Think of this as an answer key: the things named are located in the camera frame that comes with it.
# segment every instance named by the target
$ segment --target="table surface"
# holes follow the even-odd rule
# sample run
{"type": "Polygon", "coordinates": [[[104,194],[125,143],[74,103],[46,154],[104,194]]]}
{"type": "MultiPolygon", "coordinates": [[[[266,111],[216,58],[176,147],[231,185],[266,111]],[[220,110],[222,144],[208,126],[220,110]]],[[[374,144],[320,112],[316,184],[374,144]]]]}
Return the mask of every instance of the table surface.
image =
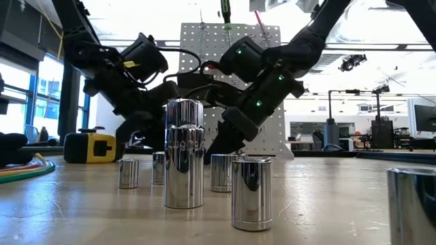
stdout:
{"type": "Polygon", "coordinates": [[[386,169],[410,164],[366,159],[297,158],[272,163],[273,225],[249,233],[231,226],[229,193],[209,190],[192,210],[164,207],[151,186],[151,158],[140,159],[137,189],[117,187],[118,165],[68,164],[2,184],[0,244],[355,244],[390,241],[386,169]]]}

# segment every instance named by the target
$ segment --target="white pegboard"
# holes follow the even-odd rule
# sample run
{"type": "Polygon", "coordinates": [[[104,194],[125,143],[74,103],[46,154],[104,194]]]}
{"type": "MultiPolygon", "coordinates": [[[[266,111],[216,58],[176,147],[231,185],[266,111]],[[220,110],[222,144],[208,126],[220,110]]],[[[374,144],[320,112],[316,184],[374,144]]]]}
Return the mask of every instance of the white pegboard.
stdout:
{"type": "MultiPolygon", "coordinates": [[[[266,38],[262,35],[259,26],[247,24],[232,24],[230,31],[231,43],[244,36],[249,36],[263,49],[280,45],[280,28],[276,26],[265,26],[266,38]]],[[[181,25],[181,48],[195,52],[202,61],[212,60],[219,62],[219,59],[229,48],[229,37],[224,31],[224,24],[200,24],[182,23],[181,25]]],[[[197,61],[188,54],[180,55],[179,71],[185,72],[197,66],[197,61]]],[[[237,76],[225,76],[217,70],[205,71],[206,74],[213,74],[214,79],[227,82],[236,88],[246,89],[248,87],[237,76]]],[[[222,120],[222,108],[204,109],[205,146],[208,148],[217,135],[218,120],[222,120]]],[[[260,127],[259,135],[252,142],[245,142],[244,149],[248,154],[271,154],[281,156],[289,154],[285,142],[285,115],[283,103],[275,110],[274,114],[260,127]]]]}

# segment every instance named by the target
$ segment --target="computer screen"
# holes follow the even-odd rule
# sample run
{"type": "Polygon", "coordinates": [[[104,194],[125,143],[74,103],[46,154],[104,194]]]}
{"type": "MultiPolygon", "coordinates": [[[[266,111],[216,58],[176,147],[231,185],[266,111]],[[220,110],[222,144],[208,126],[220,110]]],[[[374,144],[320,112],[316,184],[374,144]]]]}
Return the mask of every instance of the computer screen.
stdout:
{"type": "Polygon", "coordinates": [[[416,131],[436,132],[436,107],[415,105],[416,131]]]}

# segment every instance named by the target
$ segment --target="reflective metal cup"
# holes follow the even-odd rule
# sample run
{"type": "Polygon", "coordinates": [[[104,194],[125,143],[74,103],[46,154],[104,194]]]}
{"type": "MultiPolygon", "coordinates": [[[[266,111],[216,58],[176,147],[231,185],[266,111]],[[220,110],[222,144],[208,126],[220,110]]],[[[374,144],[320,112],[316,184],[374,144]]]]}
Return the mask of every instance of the reflective metal cup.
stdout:
{"type": "Polygon", "coordinates": [[[211,191],[232,191],[233,154],[212,154],[211,156],[211,191]]]}
{"type": "Polygon", "coordinates": [[[164,184],[166,166],[165,152],[153,153],[153,168],[151,170],[151,184],[164,184]]]}
{"type": "Polygon", "coordinates": [[[193,99],[173,99],[166,107],[167,128],[183,125],[203,126],[203,104],[193,99]]]}
{"type": "Polygon", "coordinates": [[[203,105],[190,99],[169,102],[166,114],[164,203],[168,208],[203,205],[203,105]]]}
{"type": "Polygon", "coordinates": [[[436,241],[436,169],[388,169],[392,245],[436,241]]]}
{"type": "Polygon", "coordinates": [[[138,187],[138,173],[139,161],[138,160],[121,160],[119,167],[119,181],[118,186],[120,189],[132,189],[138,187]]]}
{"type": "Polygon", "coordinates": [[[271,228],[271,160],[238,159],[233,162],[232,225],[245,231],[271,228]]]}

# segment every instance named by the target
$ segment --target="chrome cylinder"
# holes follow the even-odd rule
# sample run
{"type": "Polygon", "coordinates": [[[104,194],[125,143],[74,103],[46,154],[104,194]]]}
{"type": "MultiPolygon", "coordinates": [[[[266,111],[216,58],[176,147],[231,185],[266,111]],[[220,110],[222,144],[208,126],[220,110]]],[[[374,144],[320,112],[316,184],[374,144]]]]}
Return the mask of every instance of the chrome cylinder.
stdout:
{"type": "Polygon", "coordinates": [[[232,225],[244,231],[271,228],[271,160],[238,159],[233,164],[232,225]]]}
{"type": "Polygon", "coordinates": [[[388,169],[392,245],[436,241],[436,169],[388,169]]]}
{"type": "Polygon", "coordinates": [[[166,108],[167,129],[183,125],[203,126],[203,105],[193,99],[173,99],[166,108]]]}
{"type": "Polygon", "coordinates": [[[165,152],[153,153],[153,168],[151,170],[151,184],[164,184],[166,166],[165,152]]]}
{"type": "Polygon", "coordinates": [[[211,156],[211,191],[232,191],[233,161],[236,155],[213,154],[211,156]]]}
{"type": "Polygon", "coordinates": [[[138,187],[139,161],[121,160],[119,168],[118,186],[120,189],[132,189],[138,187]]]}
{"type": "Polygon", "coordinates": [[[168,208],[203,205],[203,106],[176,99],[168,104],[164,203],[168,208]]]}

